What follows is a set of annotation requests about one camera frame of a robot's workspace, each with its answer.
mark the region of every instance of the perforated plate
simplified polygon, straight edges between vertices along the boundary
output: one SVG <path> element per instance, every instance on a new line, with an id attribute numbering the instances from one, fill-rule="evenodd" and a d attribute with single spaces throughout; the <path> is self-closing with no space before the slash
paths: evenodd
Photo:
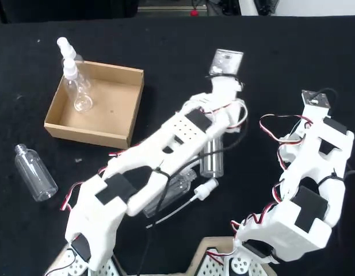
<path id="1" fill-rule="evenodd" d="M 117 271 L 112 259 L 109 259 L 98 271 L 88 270 L 88 276 L 121 276 L 121 274 Z"/>
<path id="2" fill-rule="evenodd" d="M 63 254 L 61 260 L 58 261 L 56 266 L 51 267 L 51 270 L 57 269 L 59 267 L 67 266 L 69 263 L 72 263 L 73 260 L 74 260 L 74 254 L 71 251 L 67 250 Z M 87 268 L 87 264 L 79 256 L 76 256 L 75 262 L 71 266 L 66 267 L 65 269 L 54 271 L 49 276 L 68 276 L 68 275 L 79 276 L 84 273 L 86 268 Z"/>
<path id="3" fill-rule="evenodd" d="M 58 264 L 52 269 L 63 267 L 68 265 L 74 260 L 74 256 L 71 251 L 66 251 Z M 76 256 L 75 262 L 65 269 L 54 271 L 49 276 L 80 276 L 87 270 L 87 263 L 84 262 L 78 255 Z M 112 259 L 108 260 L 98 271 L 87 271 L 88 276 L 121 276 L 117 271 L 116 266 L 113 264 Z"/>
<path id="4" fill-rule="evenodd" d="M 216 249 L 209 249 L 211 252 L 217 252 Z M 223 262 L 221 257 L 215 257 L 216 259 Z M 204 255 L 203 261 L 200 263 L 199 270 L 195 274 L 196 276 L 224 276 L 223 275 L 223 266 L 218 262 L 213 260 L 207 254 Z"/>
<path id="5" fill-rule="evenodd" d="M 268 276 L 268 275 L 260 264 L 251 261 L 249 267 L 249 276 Z"/>

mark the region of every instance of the black cable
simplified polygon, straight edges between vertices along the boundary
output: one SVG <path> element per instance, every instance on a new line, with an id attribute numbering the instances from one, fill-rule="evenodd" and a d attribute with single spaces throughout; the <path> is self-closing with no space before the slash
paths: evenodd
<path id="1" fill-rule="evenodd" d="M 172 178 L 174 178 L 176 175 L 178 175 L 184 168 L 186 168 L 189 165 L 191 165 L 192 163 L 194 163 L 194 162 L 196 162 L 196 161 L 198 161 L 198 160 L 200 160 L 200 159 L 202 159 L 202 158 L 204 158 L 206 156 L 213 155 L 213 154 L 218 154 L 218 153 L 221 153 L 221 152 L 225 152 L 225 151 L 231 150 L 234 147 L 236 147 L 238 144 L 240 144 L 242 139 L 246 136 L 248 128 L 249 128 L 249 118 L 247 117 L 246 121 L 245 121 L 245 125 L 244 125 L 243 131 L 239 133 L 239 137 L 232 144 L 230 144 L 229 146 L 224 147 L 222 149 L 219 149 L 217 151 L 207 152 L 206 154 L 199 155 L 198 157 L 196 157 L 196 158 L 188 161 L 187 163 L 185 163 L 174 174 L 172 174 L 170 176 L 170 178 L 168 179 L 167 184 L 166 184 L 166 186 L 165 186 L 165 188 L 164 188 L 164 190 L 162 192 L 161 198 L 159 199 L 158 204 L 157 204 L 157 206 L 155 208 L 155 212 L 154 212 L 154 215 L 153 215 L 152 226 L 151 226 L 151 228 L 149 228 L 149 231 L 154 231 L 154 229 L 155 229 L 155 223 L 156 223 L 156 221 L 158 219 L 159 210 L 161 208 L 162 202 L 165 199 L 166 194 L 168 192 L 168 189 L 170 187 L 170 180 Z M 150 234 L 148 236 L 148 239 L 147 239 L 147 244 L 146 244 L 146 246 L 144 248 L 144 253 L 143 253 L 143 256 L 142 256 L 142 260 L 140 261 L 140 266 L 139 266 L 139 269 L 138 269 L 138 273 L 136 274 L 137 276 L 140 276 L 140 273 L 142 272 L 142 269 L 143 269 L 143 266 L 144 266 L 144 262 L 146 260 L 146 256 L 148 255 L 148 251 L 149 251 L 149 247 L 150 247 L 150 244 L 152 242 L 152 239 L 153 239 L 153 232 L 150 232 Z"/>
<path id="2" fill-rule="evenodd" d="M 237 81 L 239 81 L 238 77 L 236 74 L 228 74 L 228 73 L 215 73 L 214 75 L 207 75 L 205 76 L 207 79 L 212 79 L 215 78 L 217 76 L 230 76 L 232 78 L 235 78 Z"/>
<path id="3" fill-rule="evenodd" d="M 57 269 L 52 269 L 52 270 L 48 271 L 46 274 L 44 274 L 44 276 L 49 276 L 51 273 L 53 273 L 55 271 L 65 269 L 66 267 L 71 266 L 76 261 L 76 253 L 75 253 L 75 251 L 72 248 L 68 248 L 68 249 L 66 249 L 66 251 L 72 251 L 72 253 L 74 254 L 74 260 L 70 264 L 68 264 L 67 266 L 59 267 Z"/>
<path id="4" fill-rule="evenodd" d="M 310 98 L 310 101 L 311 101 L 312 99 L 315 99 L 319 94 L 324 93 L 324 92 L 327 92 L 327 91 L 332 92 L 332 93 L 333 93 L 333 96 L 334 96 L 333 103 L 332 103 L 331 108 L 330 108 L 330 110 L 329 110 L 329 115 L 331 115 L 331 113 L 334 111 L 334 109 L 336 108 L 337 103 L 338 103 L 338 92 L 337 92 L 336 90 L 334 90 L 333 88 L 329 88 L 329 87 L 322 88 L 322 89 L 320 89 L 319 91 L 317 91 L 317 92 Z"/>

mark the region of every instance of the hole pattern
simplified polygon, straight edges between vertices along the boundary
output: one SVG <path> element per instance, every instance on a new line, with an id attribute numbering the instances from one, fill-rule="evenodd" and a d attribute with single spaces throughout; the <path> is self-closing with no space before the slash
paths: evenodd
<path id="1" fill-rule="evenodd" d="M 221 262 L 223 259 L 221 257 L 215 257 Z M 196 274 L 197 276 L 223 276 L 223 266 L 218 264 L 215 260 L 210 258 L 208 255 L 204 257 L 204 260 L 200 266 L 200 270 Z"/>

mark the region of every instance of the bottle cap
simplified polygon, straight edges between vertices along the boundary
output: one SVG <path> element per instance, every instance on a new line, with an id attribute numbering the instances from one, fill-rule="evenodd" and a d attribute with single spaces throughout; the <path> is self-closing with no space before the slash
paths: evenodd
<path id="1" fill-rule="evenodd" d="M 67 38 L 60 37 L 59 39 L 57 39 L 57 45 L 58 47 L 60 47 L 61 54 L 64 59 L 74 59 L 76 57 L 75 49 L 71 46 L 70 43 L 68 43 Z"/>
<path id="2" fill-rule="evenodd" d="M 76 79 L 78 77 L 78 67 L 73 59 L 65 59 L 63 62 L 63 75 L 66 79 Z"/>

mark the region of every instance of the bottle neck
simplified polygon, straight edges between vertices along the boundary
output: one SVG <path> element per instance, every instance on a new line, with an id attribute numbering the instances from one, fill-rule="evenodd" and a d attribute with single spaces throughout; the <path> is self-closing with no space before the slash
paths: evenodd
<path id="1" fill-rule="evenodd" d="M 16 154 L 24 154 L 28 151 L 28 148 L 24 144 L 19 144 L 15 146 Z"/>

